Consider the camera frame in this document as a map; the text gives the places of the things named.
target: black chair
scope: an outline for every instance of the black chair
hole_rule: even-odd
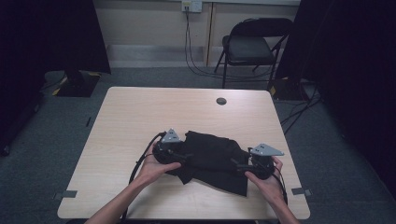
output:
[[[253,72],[260,65],[271,65],[272,70],[267,85],[267,90],[269,90],[282,41],[289,35],[291,26],[292,21],[285,18],[248,19],[236,24],[231,33],[222,38],[223,52],[215,68],[216,73],[219,65],[224,64],[222,88],[225,88],[228,64],[232,66],[256,65]],[[280,39],[270,49],[265,37],[280,37]]]

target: chair backrest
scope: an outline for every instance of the chair backrest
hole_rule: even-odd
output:
[[[230,35],[285,36],[290,33],[292,21],[286,18],[247,19],[235,25]]]

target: left hand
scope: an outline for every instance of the left hand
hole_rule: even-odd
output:
[[[137,178],[143,178],[147,184],[153,183],[165,172],[175,170],[181,166],[179,162],[173,162],[169,164],[159,163],[152,155],[152,149],[156,144],[157,142],[154,142],[148,149],[142,168],[140,169],[139,175],[137,176]]]

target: tape piece on table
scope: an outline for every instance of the tape piece on table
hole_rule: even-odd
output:
[[[62,198],[76,198],[76,190],[64,190],[62,193],[55,193],[52,197],[54,200],[61,200]]]
[[[306,197],[312,195],[312,191],[310,189],[297,188],[292,189],[291,192],[293,193],[293,195],[304,194]]]

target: hand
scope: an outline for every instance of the hand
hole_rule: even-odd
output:
[[[181,166],[179,162],[173,162],[170,164],[161,164],[157,162],[155,157],[152,155],[152,149],[156,144],[157,142],[154,142],[148,149],[142,168],[137,176],[137,178],[143,178],[147,185],[156,181],[165,172],[175,170]]]
[[[283,163],[280,161],[277,157],[272,157],[274,163],[275,163],[275,171],[274,174],[279,177],[280,176],[280,171],[282,170]],[[276,181],[276,179],[273,176],[268,177],[265,180],[259,179],[257,176],[255,176],[253,173],[246,171],[245,176],[253,182],[257,188],[259,188],[260,192],[264,196],[265,200],[268,203],[273,203],[274,201],[278,199],[283,200],[283,194],[282,194],[282,189],[281,186],[279,186],[279,183]]]

